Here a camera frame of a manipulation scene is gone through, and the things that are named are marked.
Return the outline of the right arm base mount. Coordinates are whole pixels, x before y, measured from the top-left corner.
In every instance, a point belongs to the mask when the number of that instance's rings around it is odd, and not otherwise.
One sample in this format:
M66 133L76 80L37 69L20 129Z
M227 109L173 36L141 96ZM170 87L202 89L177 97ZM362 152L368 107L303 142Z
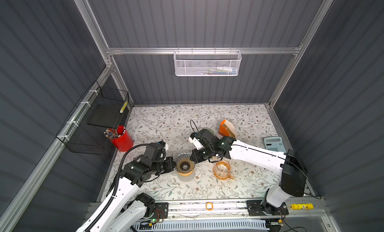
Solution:
M287 216L289 214L286 203L276 208L264 200L247 200L246 206L250 216Z

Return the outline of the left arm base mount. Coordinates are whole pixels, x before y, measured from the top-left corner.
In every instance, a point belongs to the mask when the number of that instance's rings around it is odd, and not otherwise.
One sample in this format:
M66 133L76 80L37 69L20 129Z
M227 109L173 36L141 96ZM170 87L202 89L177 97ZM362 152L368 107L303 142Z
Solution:
M147 208L143 219L167 219L168 212L169 203L155 202Z

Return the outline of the grey glass dripper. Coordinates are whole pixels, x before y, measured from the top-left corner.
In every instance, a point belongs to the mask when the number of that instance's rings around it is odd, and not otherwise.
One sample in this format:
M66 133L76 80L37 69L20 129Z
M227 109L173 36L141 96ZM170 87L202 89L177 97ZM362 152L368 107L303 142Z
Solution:
M190 154L181 153L176 157L176 171L189 171L195 168L195 162L190 159Z

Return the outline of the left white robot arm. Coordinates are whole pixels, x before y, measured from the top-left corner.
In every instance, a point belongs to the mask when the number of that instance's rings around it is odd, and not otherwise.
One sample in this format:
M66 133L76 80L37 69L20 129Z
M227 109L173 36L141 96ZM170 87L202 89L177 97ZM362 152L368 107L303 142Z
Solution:
M97 210L80 226L78 232L125 232L142 218L150 218L155 200L142 193L121 212L139 188L150 177L167 174L176 167L167 156L169 145L163 141L133 146L124 153L113 187Z

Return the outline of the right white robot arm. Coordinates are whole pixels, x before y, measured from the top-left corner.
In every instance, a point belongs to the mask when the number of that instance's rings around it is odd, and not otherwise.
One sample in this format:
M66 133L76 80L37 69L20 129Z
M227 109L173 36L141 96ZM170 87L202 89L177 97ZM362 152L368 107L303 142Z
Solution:
M240 160L274 172L278 181L267 190L262 207L277 210L290 197L303 197L308 169L294 150L276 152L248 145L240 140L223 136L218 138L207 129L191 133L189 142L196 148L190 159L195 163L214 162L214 158Z

